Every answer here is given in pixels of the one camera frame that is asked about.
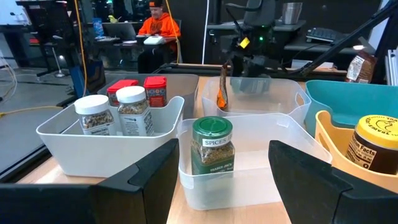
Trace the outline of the black desk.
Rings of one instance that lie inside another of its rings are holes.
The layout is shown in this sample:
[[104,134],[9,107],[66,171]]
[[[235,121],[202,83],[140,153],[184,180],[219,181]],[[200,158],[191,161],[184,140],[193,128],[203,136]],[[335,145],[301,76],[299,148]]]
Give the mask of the black desk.
[[[299,36],[301,28],[306,24],[306,20],[299,20],[294,25],[283,24],[281,21],[275,21],[274,35],[277,40],[282,40],[286,44],[290,43]],[[233,22],[224,22],[222,24],[207,25],[207,33],[211,37],[223,35],[236,35],[236,26]]]

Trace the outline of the orange brown spice packet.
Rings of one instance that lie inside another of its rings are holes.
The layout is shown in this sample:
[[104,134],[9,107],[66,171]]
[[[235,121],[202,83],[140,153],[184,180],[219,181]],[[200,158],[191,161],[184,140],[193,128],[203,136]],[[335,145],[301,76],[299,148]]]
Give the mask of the orange brown spice packet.
[[226,110],[228,107],[228,94],[226,90],[226,77],[228,74],[228,64],[225,63],[221,67],[220,72],[220,81],[219,81],[219,88],[218,94],[216,99],[216,104],[219,109]]

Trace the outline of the black keyboard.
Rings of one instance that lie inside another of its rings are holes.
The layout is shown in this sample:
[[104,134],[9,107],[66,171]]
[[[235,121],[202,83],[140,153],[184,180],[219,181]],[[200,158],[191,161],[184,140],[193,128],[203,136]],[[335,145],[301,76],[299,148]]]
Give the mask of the black keyboard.
[[332,43],[344,39],[345,35],[332,29],[314,27],[307,31],[306,38],[308,40],[319,40]]

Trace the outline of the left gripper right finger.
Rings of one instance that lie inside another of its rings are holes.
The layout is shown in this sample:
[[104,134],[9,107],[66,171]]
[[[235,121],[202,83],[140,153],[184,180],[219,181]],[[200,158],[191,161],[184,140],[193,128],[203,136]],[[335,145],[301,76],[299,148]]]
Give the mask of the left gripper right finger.
[[272,175],[292,224],[398,224],[398,194],[271,140]]

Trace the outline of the brown bag with nutrition label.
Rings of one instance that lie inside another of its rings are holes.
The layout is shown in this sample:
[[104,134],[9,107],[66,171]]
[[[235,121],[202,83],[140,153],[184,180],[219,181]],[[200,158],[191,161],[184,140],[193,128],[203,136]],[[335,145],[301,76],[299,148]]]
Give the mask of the brown bag with nutrition label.
[[360,50],[348,67],[345,82],[370,83],[376,62],[376,57]]

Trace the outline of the floor lamp stand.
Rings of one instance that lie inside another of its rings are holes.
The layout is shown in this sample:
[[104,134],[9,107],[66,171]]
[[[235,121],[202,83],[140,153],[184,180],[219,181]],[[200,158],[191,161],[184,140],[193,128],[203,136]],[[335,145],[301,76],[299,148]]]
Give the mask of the floor lamp stand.
[[55,52],[55,42],[53,43],[53,46],[52,46],[52,52],[53,52],[53,55],[54,55],[54,58],[55,58],[55,62],[57,64],[57,68],[58,68],[58,72],[55,74],[55,77],[56,78],[63,78],[66,75],[62,71],[62,68],[61,68],[60,63],[59,63],[58,56],[57,56],[57,54]]

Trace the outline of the brown jar with yellow lid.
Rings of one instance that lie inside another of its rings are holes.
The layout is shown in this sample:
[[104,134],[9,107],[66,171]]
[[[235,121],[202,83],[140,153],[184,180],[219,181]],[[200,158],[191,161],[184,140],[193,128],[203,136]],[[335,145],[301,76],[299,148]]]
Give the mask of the brown jar with yellow lid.
[[398,174],[398,118],[367,115],[355,126],[346,158],[382,174]]

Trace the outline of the teal plastic bin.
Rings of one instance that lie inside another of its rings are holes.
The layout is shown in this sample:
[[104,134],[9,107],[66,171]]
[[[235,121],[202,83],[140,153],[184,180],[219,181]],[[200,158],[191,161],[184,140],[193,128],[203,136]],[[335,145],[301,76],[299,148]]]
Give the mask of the teal plastic bin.
[[315,135],[315,115],[322,110],[330,113],[332,124],[339,128],[353,129],[369,114],[398,118],[398,86],[311,80],[305,91],[311,99],[305,117],[311,136]]

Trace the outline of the aluminium frame profile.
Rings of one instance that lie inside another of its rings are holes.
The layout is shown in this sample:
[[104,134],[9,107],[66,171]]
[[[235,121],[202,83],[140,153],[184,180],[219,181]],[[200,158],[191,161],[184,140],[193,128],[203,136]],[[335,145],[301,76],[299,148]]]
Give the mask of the aluminium frame profile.
[[390,86],[398,86],[398,48],[387,51],[385,64],[387,84]]

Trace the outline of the white-lidded spice jar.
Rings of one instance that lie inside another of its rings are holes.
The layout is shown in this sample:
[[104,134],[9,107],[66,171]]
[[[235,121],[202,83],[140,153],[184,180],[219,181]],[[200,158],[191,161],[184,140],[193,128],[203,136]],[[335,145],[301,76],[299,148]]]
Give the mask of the white-lidded spice jar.
[[142,86],[127,86],[116,92],[118,115],[124,136],[152,136],[152,113]]
[[106,95],[84,96],[74,102],[84,135],[115,136],[115,120]]

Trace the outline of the metal cup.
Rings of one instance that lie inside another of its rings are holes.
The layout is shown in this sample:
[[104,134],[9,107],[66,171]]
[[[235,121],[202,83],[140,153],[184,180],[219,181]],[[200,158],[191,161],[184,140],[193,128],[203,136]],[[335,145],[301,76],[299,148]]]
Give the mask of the metal cup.
[[286,25],[293,25],[298,23],[301,11],[302,2],[286,2],[282,8],[282,22]]

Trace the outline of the green-lidded spice jar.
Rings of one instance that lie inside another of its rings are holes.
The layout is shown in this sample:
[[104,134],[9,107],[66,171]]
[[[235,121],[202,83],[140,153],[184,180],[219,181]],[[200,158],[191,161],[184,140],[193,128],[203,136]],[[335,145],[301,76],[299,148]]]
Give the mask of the green-lidded spice jar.
[[234,170],[233,124],[220,116],[198,118],[192,125],[191,166],[193,175]]

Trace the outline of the white plastic bin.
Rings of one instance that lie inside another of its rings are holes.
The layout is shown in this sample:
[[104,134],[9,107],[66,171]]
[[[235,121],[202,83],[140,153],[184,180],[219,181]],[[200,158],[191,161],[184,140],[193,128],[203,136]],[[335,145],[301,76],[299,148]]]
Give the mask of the white plastic bin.
[[184,98],[175,96],[163,108],[152,108],[154,135],[84,135],[73,105],[57,113],[36,129],[51,155],[66,175],[110,177],[177,136]]

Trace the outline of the person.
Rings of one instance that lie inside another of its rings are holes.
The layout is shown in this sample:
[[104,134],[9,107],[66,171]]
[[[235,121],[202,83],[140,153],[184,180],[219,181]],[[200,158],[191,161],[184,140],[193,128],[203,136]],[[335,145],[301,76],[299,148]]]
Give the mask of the person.
[[[139,30],[139,35],[159,35],[162,37],[180,37],[180,28],[168,12],[164,12],[162,0],[150,0],[151,17],[146,19]],[[152,73],[161,65],[177,58],[177,44],[163,47],[146,48],[137,58],[139,73]]]

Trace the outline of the blue can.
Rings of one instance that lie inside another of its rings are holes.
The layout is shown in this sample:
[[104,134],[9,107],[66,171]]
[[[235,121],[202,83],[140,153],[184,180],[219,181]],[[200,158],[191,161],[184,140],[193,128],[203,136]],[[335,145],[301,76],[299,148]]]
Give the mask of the blue can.
[[103,37],[104,30],[102,25],[102,19],[98,17],[93,18],[93,28],[95,32],[95,37]]

